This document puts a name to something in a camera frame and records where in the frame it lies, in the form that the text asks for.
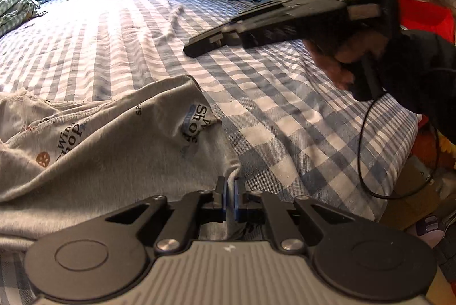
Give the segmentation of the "person right hand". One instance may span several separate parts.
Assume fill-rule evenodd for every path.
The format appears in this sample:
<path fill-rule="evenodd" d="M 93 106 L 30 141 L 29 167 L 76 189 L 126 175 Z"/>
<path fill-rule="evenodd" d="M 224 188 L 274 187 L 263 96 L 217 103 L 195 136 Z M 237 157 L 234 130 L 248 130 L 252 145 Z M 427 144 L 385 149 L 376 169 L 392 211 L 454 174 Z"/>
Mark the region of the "person right hand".
<path fill-rule="evenodd" d="M 342 46 L 335 56 L 324 54 L 310 40 L 305 39 L 303 43 L 315 65 L 325 73 L 331 82 L 340 90 L 348 90 L 354 82 L 354 76 L 342 67 L 342 63 L 352 63 L 361 57 L 363 54 L 361 43 L 352 39 Z"/>

